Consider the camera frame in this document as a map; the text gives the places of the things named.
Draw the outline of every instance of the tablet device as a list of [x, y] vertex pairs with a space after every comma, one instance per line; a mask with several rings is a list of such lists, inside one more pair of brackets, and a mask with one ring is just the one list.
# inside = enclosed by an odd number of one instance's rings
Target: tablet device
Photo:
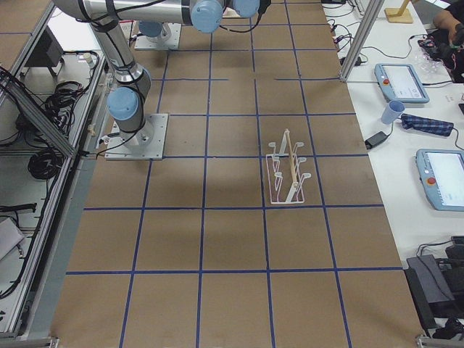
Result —
[[432, 206], [464, 212], [464, 151], [420, 149], [415, 161]]
[[430, 100], [411, 64], [377, 64], [374, 73], [389, 101], [425, 104]]

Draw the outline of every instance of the person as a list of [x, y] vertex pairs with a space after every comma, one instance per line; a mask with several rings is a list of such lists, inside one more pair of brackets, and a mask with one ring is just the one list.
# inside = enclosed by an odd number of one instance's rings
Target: person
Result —
[[[464, 23], [464, 0], [458, 0], [435, 16], [434, 24], [438, 29], [431, 33], [435, 44], [452, 46], [452, 43], [464, 34], [462, 29], [460, 30], [462, 23]], [[464, 51], [447, 50], [443, 62], [450, 70], [453, 80], [456, 83], [464, 83]]]

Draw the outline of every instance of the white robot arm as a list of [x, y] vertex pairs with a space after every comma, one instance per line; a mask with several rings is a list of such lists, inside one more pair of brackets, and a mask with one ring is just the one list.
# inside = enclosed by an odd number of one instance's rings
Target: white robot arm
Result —
[[67, 15], [89, 22], [111, 64], [119, 88], [108, 98], [109, 111], [123, 138], [142, 145], [150, 138], [145, 127], [144, 101], [151, 87], [148, 72], [137, 63], [119, 26], [120, 20], [140, 20], [160, 28], [163, 23], [193, 25], [203, 33], [220, 26], [226, 7], [241, 17], [264, 14], [270, 0], [53, 0]]

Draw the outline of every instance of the dark blue cloth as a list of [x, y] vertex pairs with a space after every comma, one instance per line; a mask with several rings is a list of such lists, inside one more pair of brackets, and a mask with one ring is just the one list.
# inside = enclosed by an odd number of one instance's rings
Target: dark blue cloth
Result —
[[438, 136], [449, 136], [454, 123], [432, 120], [431, 118], [423, 118], [409, 114], [401, 115], [402, 126], [404, 129], [416, 129], [417, 131], [436, 134]]

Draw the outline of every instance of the blue joint cap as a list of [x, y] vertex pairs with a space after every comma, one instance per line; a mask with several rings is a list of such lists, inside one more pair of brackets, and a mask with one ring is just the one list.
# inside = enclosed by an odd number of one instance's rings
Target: blue joint cap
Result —
[[233, 9], [243, 18], [253, 17], [260, 8], [260, 0], [233, 0]]
[[162, 24], [158, 22], [148, 22], [146, 20], [141, 20], [138, 23], [138, 29], [145, 36], [148, 36], [149, 38], [156, 38], [162, 32]]
[[109, 113], [117, 121], [126, 121], [131, 119], [138, 110], [140, 104], [136, 92], [127, 87], [119, 87], [116, 91], [109, 94], [107, 105]]
[[202, 33], [212, 33], [219, 28], [223, 7], [218, 0], [198, 1], [191, 10], [191, 22]]

